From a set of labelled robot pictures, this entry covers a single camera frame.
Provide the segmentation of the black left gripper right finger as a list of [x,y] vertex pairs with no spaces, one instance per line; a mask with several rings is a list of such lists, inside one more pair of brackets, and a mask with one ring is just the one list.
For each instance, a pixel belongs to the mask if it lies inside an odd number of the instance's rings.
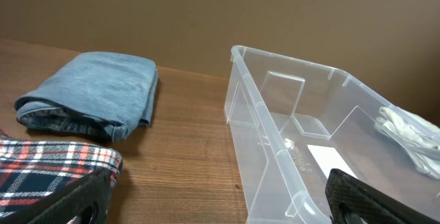
[[332,224],[439,224],[337,168],[329,173],[325,195]]

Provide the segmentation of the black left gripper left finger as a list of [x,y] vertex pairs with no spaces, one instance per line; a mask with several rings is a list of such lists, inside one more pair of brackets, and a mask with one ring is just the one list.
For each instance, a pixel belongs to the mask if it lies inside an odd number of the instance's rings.
[[111,171],[99,168],[32,205],[1,219],[2,224],[103,224],[111,198]]

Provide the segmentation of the red plaid cloth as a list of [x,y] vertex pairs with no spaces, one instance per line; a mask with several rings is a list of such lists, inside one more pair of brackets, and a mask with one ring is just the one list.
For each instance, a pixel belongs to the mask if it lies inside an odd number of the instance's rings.
[[84,142],[30,141],[1,132],[1,218],[16,214],[90,172],[105,168],[116,185],[116,150]]

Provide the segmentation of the cream cloth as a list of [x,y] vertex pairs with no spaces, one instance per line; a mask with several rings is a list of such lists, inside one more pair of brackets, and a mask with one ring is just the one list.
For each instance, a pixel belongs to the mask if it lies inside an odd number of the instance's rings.
[[439,180],[439,140],[429,137],[388,107],[379,108],[374,129],[396,142],[417,172]]

